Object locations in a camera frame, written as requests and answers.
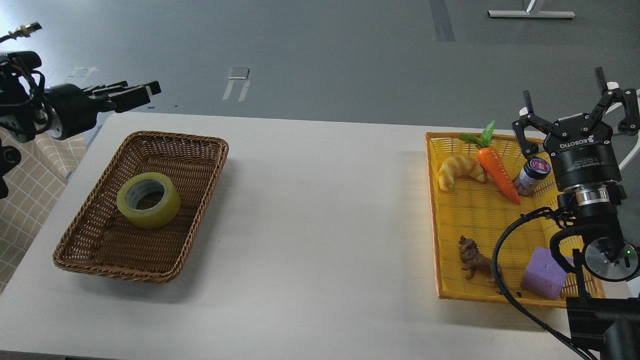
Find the robotic arm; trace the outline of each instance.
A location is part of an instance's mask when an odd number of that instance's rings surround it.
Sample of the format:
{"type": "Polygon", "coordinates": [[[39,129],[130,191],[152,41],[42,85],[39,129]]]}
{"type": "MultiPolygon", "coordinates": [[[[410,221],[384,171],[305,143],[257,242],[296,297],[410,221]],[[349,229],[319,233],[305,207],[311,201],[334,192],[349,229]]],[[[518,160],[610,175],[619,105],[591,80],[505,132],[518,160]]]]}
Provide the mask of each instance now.
{"type": "MultiPolygon", "coordinates": [[[[29,37],[42,27],[39,23],[23,25],[0,38],[0,42],[17,37],[29,37]]],[[[31,141],[47,132],[57,140],[92,129],[98,112],[122,113],[148,104],[150,97],[161,92],[157,81],[129,86],[126,81],[80,89],[73,84],[45,87],[45,77],[36,69],[42,65],[33,51],[0,53],[0,127],[9,131],[20,143],[31,141]],[[20,83],[23,78],[29,92],[20,83]]],[[[0,177],[16,167],[20,152],[2,146],[0,139],[0,177]]],[[[0,199],[8,189],[0,179],[0,199]]]]}
{"type": "Polygon", "coordinates": [[[602,97],[591,113],[580,113],[553,123],[535,115],[529,92],[524,92],[525,107],[512,124],[522,154],[530,158],[545,151],[549,154],[557,188],[558,209],[541,208],[523,215],[505,230],[493,252],[493,267],[502,243],[518,226],[534,218],[546,217],[560,227],[550,240],[555,261],[567,273],[575,273],[578,297],[566,299],[571,339],[550,329],[526,311],[511,296],[502,281],[500,292],[519,311],[527,315],[583,359],[594,359],[586,349],[600,351],[601,359],[640,359],[640,299],[594,299],[586,291],[582,267],[605,281],[625,281],[639,270],[639,253],[625,238],[616,206],[626,199],[611,138],[613,135],[637,135],[640,129],[635,89],[607,83],[602,68],[596,69],[602,97]],[[625,117],[614,131],[602,117],[614,103],[625,108],[625,117]],[[526,139],[524,130],[532,126],[546,134],[542,150],[526,139]],[[560,242],[570,236],[582,236],[583,249],[573,250],[573,266],[560,253],[560,242]]]}

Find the yellow tape roll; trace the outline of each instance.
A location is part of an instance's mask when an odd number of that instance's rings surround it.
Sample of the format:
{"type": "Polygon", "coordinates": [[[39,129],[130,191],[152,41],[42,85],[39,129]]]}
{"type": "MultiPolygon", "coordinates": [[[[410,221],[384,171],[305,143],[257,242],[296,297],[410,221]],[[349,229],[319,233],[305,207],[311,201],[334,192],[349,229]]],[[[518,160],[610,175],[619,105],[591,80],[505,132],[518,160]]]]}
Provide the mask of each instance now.
{"type": "Polygon", "coordinates": [[[116,198],[118,210],[136,227],[155,229],[171,221],[180,209],[180,195],[175,191],[171,179],[159,172],[145,172],[127,180],[116,198]],[[163,193],[162,199],[153,207],[138,210],[140,200],[151,193],[163,193]]]}

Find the brown wicker basket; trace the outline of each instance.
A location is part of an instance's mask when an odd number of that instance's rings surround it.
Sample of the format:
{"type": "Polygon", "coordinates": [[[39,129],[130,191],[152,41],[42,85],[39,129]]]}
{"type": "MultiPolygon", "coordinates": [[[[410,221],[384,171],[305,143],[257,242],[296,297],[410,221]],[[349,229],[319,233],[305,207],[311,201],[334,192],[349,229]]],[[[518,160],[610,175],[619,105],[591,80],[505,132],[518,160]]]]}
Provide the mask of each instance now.
{"type": "MultiPolygon", "coordinates": [[[[167,282],[189,256],[227,159],[228,144],[206,136],[139,131],[129,135],[53,253],[63,270],[130,281],[167,282]],[[135,175],[160,172],[180,194],[176,217],[157,229],[134,227],[116,195],[135,175]]],[[[158,199],[143,199],[151,206],[158,199]]]]}

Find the white table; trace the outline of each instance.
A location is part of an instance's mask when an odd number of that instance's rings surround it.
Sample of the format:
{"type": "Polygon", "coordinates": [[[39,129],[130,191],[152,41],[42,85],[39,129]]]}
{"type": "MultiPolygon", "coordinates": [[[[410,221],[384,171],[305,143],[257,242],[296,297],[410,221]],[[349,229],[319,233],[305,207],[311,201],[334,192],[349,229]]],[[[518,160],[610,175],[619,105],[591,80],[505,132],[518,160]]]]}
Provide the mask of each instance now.
{"type": "MultiPolygon", "coordinates": [[[[424,133],[451,128],[113,115],[0,295],[0,349],[115,359],[573,359],[511,306],[438,300],[424,133]],[[182,273],[58,270],[61,235],[121,141],[224,138],[182,273]]],[[[534,309],[568,333],[561,309],[534,309]]]]}

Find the orange carrot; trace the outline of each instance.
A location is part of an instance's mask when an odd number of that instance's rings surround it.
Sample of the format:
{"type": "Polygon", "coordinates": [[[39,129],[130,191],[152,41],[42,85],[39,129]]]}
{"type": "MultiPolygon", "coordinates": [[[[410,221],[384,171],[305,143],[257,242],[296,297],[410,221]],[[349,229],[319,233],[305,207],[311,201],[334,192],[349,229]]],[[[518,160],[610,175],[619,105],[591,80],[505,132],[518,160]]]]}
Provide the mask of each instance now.
{"type": "Polygon", "coordinates": [[[518,191],[504,168],[502,158],[500,158],[495,148],[491,146],[493,129],[495,129],[495,121],[491,121],[487,125],[480,138],[470,134],[462,134],[458,138],[464,142],[472,143],[478,148],[478,163],[491,175],[502,193],[509,200],[520,205],[520,196],[518,196],[518,191]]]}
{"type": "Polygon", "coordinates": [[[478,163],[491,175],[495,184],[509,200],[520,205],[520,196],[511,178],[504,168],[500,155],[493,146],[483,147],[478,150],[478,163]]]}

